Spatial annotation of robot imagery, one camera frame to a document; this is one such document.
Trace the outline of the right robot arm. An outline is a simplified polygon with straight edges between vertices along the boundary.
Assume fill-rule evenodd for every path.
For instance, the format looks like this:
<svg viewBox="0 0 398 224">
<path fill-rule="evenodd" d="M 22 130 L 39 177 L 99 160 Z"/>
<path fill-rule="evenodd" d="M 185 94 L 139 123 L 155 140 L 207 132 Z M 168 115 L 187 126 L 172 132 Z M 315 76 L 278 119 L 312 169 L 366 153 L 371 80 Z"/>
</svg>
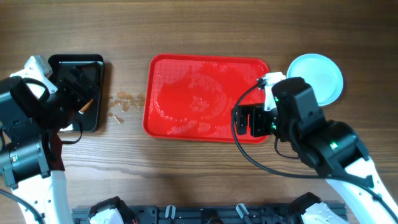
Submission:
<svg viewBox="0 0 398 224">
<path fill-rule="evenodd" d="M 241 154 L 256 167 L 295 179 L 325 180 L 346 202 L 360 223 L 397 223 L 397 204 L 377 173 L 369 151 L 348 124 L 326 120 L 315 93 L 303 78 L 286 78 L 280 72 L 257 79 L 247 90 L 264 90 L 263 103 L 242 105 L 231 112 L 231 130 Z M 315 170 L 314 175 L 290 174 L 266 167 L 251 158 L 238 136 L 274 135 L 289 142 L 297 159 Z"/>
</svg>

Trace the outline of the light blue plate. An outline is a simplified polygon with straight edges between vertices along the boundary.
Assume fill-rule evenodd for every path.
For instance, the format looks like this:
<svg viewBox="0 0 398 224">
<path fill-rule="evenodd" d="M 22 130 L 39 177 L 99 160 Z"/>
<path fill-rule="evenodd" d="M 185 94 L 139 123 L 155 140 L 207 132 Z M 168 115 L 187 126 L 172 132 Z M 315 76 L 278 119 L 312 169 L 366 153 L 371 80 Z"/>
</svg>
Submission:
<svg viewBox="0 0 398 224">
<path fill-rule="evenodd" d="M 287 78 L 303 78 L 314 90 L 319 106 L 335 102 L 343 92 L 344 80 L 340 68 L 328 57 L 304 54 L 290 65 Z"/>
</svg>

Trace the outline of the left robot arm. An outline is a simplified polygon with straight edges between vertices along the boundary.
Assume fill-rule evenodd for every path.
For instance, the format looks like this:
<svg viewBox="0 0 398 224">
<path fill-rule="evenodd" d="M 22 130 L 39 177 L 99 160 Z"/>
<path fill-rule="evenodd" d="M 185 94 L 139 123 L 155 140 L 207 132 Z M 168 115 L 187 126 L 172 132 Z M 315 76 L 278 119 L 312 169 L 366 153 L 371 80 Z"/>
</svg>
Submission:
<svg viewBox="0 0 398 224">
<path fill-rule="evenodd" d="M 73 223 L 61 132 L 94 132 L 105 62 L 98 54 L 31 56 L 1 81 L 1 193 L 26 223 Z"/>
</svg>

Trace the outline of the green and orange sponge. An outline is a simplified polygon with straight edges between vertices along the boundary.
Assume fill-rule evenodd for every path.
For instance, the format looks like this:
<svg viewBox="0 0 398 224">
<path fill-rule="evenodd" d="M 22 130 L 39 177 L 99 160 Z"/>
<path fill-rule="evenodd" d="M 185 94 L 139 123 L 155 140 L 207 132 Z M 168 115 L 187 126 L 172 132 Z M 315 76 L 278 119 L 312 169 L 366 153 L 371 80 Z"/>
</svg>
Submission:
<svg viewBox="0 0 398 224">
<path fill-rule="evenodd" d="M 94 99 L 92 98 L 89 102 L 87 102 L 87 104 L 86 104 L 85 106 L 83 106 L 83 107 L 79 110 L 79 113 L 80 113 L 80 114 L 83 114 L 85 111 L 87 111 L 87 110 L 91 107 L 91 105 L 93 104 L 93 102 L 94 102 Z"/>
</svg>

